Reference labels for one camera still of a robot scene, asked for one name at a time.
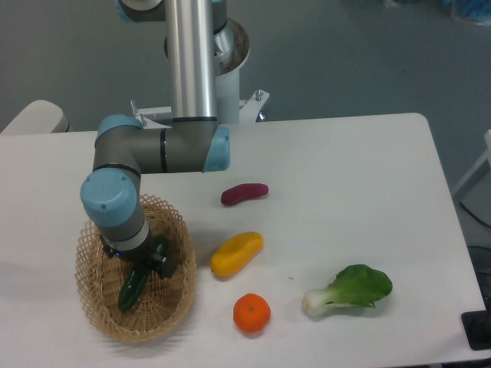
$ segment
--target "purple sweet potato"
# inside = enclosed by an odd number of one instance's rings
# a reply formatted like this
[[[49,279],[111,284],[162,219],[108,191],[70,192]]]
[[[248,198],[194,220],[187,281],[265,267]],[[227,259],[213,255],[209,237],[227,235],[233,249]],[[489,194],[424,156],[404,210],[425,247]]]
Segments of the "purple sweet potato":
[[[246,183],[234,186],[222,193],[223,205],[236,205],[248,199],[262,197],[268,194],[269,188],[265,184]]]

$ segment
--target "blue joint cap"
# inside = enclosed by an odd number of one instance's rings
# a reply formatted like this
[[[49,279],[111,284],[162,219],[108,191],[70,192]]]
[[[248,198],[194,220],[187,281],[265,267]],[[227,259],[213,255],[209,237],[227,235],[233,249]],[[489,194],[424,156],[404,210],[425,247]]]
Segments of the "blue joint cap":
[[[126,15],[123,8],[121,8],[120,0],[114,0],[114,4],[116,5],[117,14],[120,16],[121,19],[128,23],[135,23],[134,20]]]
[[[121,225],[138,204],[137,189],[124,172],[103,168],[91,173],[80,190],[85,212],[96,225]]]
[[[143,129],[143,124],[135,117],[127,117],[122,113],[110,115],[109,117],[102,119],[101,124],[99,125],[99,133],[97,134],[95,142],[97,143],[97,140],[101,138],[101,136],[108,130],[121,126],[136,126],[137,128]]]
[[[230,132],[225,126],[218,126],[212,144],[206,155],[203,172],[223,171],[230,166]]]

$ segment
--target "black cable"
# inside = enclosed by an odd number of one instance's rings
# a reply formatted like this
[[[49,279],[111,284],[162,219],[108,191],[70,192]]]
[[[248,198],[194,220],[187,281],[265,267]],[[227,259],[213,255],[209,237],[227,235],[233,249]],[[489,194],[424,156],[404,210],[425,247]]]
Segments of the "black cable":
[[[491,248],[485,247],[484,245],[467,245],[468,248],[479,248],[485,251],[491,251]]]
[[[485,228],[491,228],[491,225],[490,224],[487,224],[485,223],[483,220],[481,220],[479,217],[477,217],[476,215],[474,215],[462,202],[459,202],[459,205],[460,207],[462,207],[462,209],[467,212],[467,214],[472,217],[473,219],[475,219],[478,223],[480,223],[482,226],[484,226]]]

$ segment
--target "green leafy vegetable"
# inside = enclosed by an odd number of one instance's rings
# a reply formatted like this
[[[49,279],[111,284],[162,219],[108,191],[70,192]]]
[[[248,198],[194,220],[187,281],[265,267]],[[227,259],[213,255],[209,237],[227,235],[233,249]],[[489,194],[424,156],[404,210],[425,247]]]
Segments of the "green leafy vegetable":
[[[392,281],[384,272],[353,264],[339,272],[325,289],[307,291],[302,306],[311,316],[339,308],[375,307],[374,302],[391,291]]]

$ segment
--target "yellow mango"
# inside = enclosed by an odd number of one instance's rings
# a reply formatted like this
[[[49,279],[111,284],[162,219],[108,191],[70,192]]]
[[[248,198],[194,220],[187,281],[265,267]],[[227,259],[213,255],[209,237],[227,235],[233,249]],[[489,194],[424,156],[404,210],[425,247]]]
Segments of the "yellow mango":
[[[243,232],[227,240],[212,256],[210,267],[216,276],[232,276],[262,249],[264,238],[258,232]]]

